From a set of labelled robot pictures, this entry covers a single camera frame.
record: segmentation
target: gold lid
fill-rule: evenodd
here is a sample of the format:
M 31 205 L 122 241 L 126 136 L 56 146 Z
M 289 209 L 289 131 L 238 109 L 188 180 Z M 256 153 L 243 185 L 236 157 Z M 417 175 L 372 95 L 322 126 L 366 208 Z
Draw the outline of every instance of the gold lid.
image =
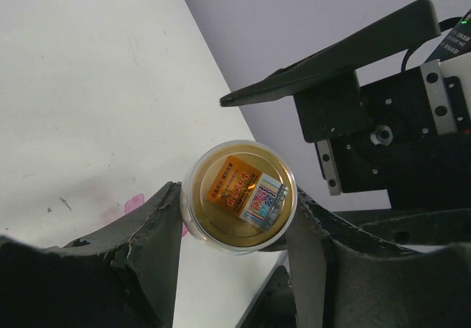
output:
M 228 156 L 250 164 L 259 171 L 280 181 L 288 194 L 272 227 L 262 231 L 237 216 L 223 210 L 206 198 L 206 194 Z M 272 239 L 291 219 L 296 207 L 297 189 L 288 166 L 265 146 L 249 142 L 227 143 L 208 155 L 199 164 L 192 179 L 192 209 L 199 225 L 207 235 L 229 246 L 251 247 Z

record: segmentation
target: clear plastic rim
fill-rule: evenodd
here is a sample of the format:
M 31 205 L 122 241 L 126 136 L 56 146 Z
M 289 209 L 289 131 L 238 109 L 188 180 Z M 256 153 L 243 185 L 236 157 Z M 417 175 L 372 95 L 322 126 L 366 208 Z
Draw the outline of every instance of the clear plastic rim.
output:
M 194 213 L 194 209 L 193 209 L 193 206 L 192 206 L 192 201 L 191 200 L 193 199 L 193 181 L 194 181 L 194 178 L 195 178 L 195 176 L 197 175 L 197 173 L 199 171 L 199 168 L 201 167 L 201 164 L 203 164 L 204 161 L 206 161 L 206 159 L 208 159 L 209 156 L 211 156 L 212 153 L 214 153 L 215 151 L 226 148 L 228 146 L 232 146 L 234 144 L 250 144 L 250 145 L 253 145 L 253 146 L 257 146 L 258 148 L 265 149 L 270 154 L 273 154 L 273 156 L 275 156 L 280 161 L 280 163 L 283 165 L 283 167 L 286 169 L 286 171 L 288 173 L 288 176 L 291 179 L 291 183 L 293 185 L 293 190 L 292 190 L 292 192 L 293 192 L 292 207 L 293 208 L 292 208 L 291 214 L 289 215 L 289 217 L 286 220 L 285 224 L 283 225 L 283 227 L 280 229 L 280 231 L 275 236 L 270 238 L 268 241 L 260 243 L 256 246 L 249 246 L 249 247 L 231 246 L 231 245 L 227 245 L 226 243 L 223 243 L 223 242 L 213 238 L 199 224 L 199 221 L 196 218 L 196 215 Z M 263 145 L 262 143 L 259 143 L 259 142 L 255 142 L 253 140 L 231 140 L 229 142 L 224 142 L 222 144 L 219 144 L 218 146 L 213 147 L 212 149 L 210 149 L 208 152 L 206 152 L 198 160 L 198 162 L 196 163 L 196 165 L 193 168 L 193 171 L 190 174 L 190 177 L 188 178 L 188 183 L 186 185 L 186 205 L 188 207 L 188 211 L 190 213 L 190 217 L 191 217 L 191 220 L 193 221 L 194 225 L 210 242 L 212 242 L 212 243 L 216 244 L 217 246 L 222 247 L 223 249 L 226 249 L 230 252 L 240 252 L 240 253 L 242 253 L 242 252 L 246 252 L 246 253 L 255 252 L 255 251 L 258 251 L 259 249 L 263 249 L 263 248 L 271 245 L 272 243 L 274 243 L 281 236 L 283 236 L 283 234 L 286 232 L 286 230 L 291 225 L 291 222 L 293 221 L 293 217 L 294 217 L 294 214 L 296 213 L 296 208 L 297 208 L 297 185 L 296 185 L 296 180 L 294 179 L 293 172 L 289 168 L 288 164 L 286 164 L 285 160 L 278 153 L 276 153 L 274 150 L 272 150 L 268 146 L 265 146 L 265 145 Z

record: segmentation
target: silver metal plate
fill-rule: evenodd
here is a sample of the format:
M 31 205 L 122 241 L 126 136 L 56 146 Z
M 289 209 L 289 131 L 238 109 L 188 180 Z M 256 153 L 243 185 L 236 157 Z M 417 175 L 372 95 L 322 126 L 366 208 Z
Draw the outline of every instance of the silver metal plate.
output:
M 440 63 L 445 78 L 457 76 L 461 82 L 468 111 L 471 113 L 471 52 Z
M 457 131 L 455 118 L 448 100 L 447 90 L 443 82 L 438 61 L 430 61 L 420 66 L 422 80 L 427 91 L 436 131 L 439 135 Z
M 324 171 L 327 185 L 331 196 L 338 196 L 341 193 L 339 174 L 337 173 L 336 162 L 333 159 L 332 147 L 329 140 L 321 140 L 316 143 L 321 168 Z

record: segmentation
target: orange label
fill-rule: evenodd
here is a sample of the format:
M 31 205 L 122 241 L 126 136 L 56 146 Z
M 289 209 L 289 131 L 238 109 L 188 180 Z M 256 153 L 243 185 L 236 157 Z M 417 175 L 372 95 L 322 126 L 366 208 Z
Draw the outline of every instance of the orange label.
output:
M 261 175 L 258 169 L 230 155 L 211 185 L 207 198 L 240 216 Z

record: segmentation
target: qr code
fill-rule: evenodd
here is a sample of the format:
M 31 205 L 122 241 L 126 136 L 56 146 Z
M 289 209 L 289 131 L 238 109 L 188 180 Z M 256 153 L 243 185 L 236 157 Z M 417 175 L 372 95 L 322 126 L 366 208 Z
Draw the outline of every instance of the qr code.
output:
M 266 216 L 275 200 L 275 197 L 275 193 L 263 185 L 260 185 L 250 203 L 249 210 L 262 216 Z

